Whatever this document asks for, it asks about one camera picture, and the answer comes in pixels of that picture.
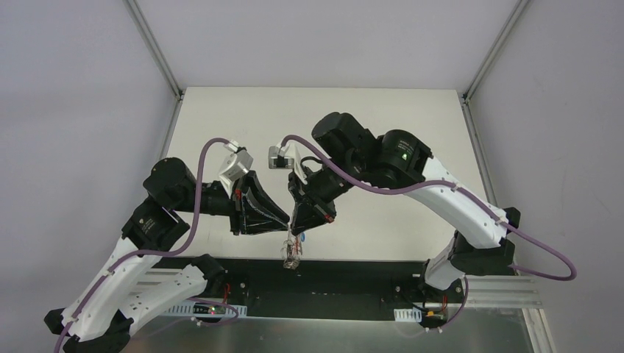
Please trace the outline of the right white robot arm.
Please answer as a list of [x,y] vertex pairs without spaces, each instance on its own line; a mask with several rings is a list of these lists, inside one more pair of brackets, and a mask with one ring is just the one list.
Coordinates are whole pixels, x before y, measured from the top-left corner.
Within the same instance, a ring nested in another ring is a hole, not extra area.
[[311,135],[326,154],[317,171],[302,164],[295,146],[278,150],[290,168],[294,235],[334,221],[335,200],[361,183],[375,193],[407,196],[454,227],[449,244],[422,270],[417,289],[423,299],[438,300],[465,274],[511,273],[515,246],[507,236],[520,212],[495,207],[464,188],[416,136],[401,129],[373,135],[353,115],[338,112],[320,120]]

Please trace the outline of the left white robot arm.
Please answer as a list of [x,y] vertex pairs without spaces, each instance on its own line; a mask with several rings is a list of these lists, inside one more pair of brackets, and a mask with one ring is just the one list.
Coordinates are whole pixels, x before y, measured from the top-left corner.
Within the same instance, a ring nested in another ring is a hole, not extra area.
[[266,194],[257,174],[243,166],[233,190],[216,180],[198,182],[179,158],[160,160],[143,183],[148,196],[123,226],[113,253],[89,288],[70,306],[49,311],[44,321],[60,336],[57,352],[119,352],[153,318],[191,297],[216,297],[224,290],[225,269],[209,254],[193,258],[173,279],[132,294],[138,280],[174,244],[188,238],[191,225],[181,213],[224,216],[234,235],[288,229],[289,216]]

